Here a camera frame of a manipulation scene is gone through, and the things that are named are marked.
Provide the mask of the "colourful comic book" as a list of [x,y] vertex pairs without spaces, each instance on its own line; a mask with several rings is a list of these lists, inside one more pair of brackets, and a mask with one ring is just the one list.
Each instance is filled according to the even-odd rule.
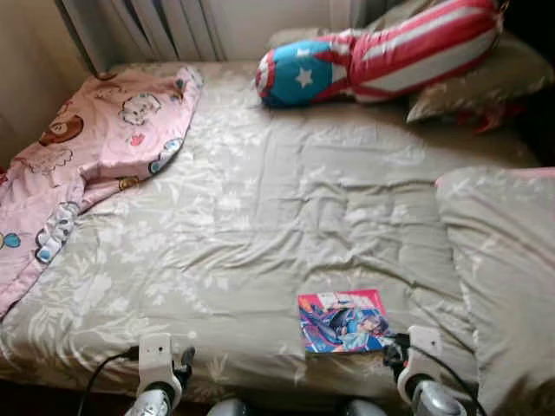
[[303,348],[310,355],[375,352],[393,343],[376,289],[301,294],[297,307]]

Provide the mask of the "pink cartoon print blanket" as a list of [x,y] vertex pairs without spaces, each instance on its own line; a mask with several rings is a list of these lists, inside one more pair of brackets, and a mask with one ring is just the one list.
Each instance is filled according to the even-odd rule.
[[90,78],[0,175],[0,321],[103,199],[147,181],[184,144],[203,88],[196,68]]

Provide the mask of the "grey left robot leg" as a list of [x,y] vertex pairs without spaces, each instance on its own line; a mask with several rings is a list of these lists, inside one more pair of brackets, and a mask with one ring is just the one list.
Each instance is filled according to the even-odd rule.
[[242,399],[225,399],[214,404],[206,416],[253,416],[252,407]]

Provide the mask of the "grey robot leg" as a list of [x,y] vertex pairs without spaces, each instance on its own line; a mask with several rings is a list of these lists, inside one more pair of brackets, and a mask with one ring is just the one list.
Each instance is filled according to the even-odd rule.
[[242,399],[225,399],[214,404],[206,416],[253,416],[252,407]]
[[388,416],[388,413],[373,401],[350,399],[341,405],[338,416]]

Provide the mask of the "grey right robot leg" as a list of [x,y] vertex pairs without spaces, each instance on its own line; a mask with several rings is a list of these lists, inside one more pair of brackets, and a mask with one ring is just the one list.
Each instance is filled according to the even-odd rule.
[[341,405],[338,416],[388,416],[388,413],[373,401],[350,399]]

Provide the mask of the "folded grey floral quilt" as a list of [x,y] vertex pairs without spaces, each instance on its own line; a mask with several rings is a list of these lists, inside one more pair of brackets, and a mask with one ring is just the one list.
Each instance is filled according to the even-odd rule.
[[489,416],[555,416],[555,179],[468,167],[437,179]]

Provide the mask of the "grey floral duvet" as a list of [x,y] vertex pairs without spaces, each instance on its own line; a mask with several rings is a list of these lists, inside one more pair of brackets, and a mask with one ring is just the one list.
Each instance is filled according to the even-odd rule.
[[439,328],[476,381],[472,326],[434,182],[535,166],[513,131],[406,123],[401,106],[270,110],[249,62],[205,81],[166,170],[83,213],[59,257],[0,320],[0,381],[81,391],[143,335],[197,349],[187,400],[256,393],[280,406],[396,403],[377,354],[308,355],[297,295],[377,289],[400,330]]

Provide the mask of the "red cloth item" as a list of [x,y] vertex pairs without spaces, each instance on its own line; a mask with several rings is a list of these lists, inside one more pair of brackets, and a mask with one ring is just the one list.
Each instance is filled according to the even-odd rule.
[[479,108],[479,110],[467,110],[457,115],[457,121],[464,126],[474,127],[475,133],[486,133],[522,114],[525,104],[519,101],[508,101],[492,104],[492,106]]

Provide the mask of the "grey floral pillow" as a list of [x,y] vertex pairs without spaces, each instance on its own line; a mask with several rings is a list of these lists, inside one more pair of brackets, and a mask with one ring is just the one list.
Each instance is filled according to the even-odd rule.
[[461,112],[519,101],[553,82],[554,68],[538,51],[515,36],[504,35],[471,71],[429,84],[414,94],[409,99],[406,122],[459,123]]

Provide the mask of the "red white blue bolster pillow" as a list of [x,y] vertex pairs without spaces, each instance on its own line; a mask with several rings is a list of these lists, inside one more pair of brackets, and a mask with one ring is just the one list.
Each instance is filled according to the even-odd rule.
[[262,56],[253,86],[267,107],[393,100],[472,70],[500,31],[495,0],[445,0],[388,29],[280,45]]

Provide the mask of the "grey pleated curtain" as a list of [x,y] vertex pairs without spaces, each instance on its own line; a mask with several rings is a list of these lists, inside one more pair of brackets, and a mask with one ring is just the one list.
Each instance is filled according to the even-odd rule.
[[123,63],[223,61],[206,0],[53,0],[88,71]]
[[391,7],[391,0],[328,0],[333,30],[364,28]]

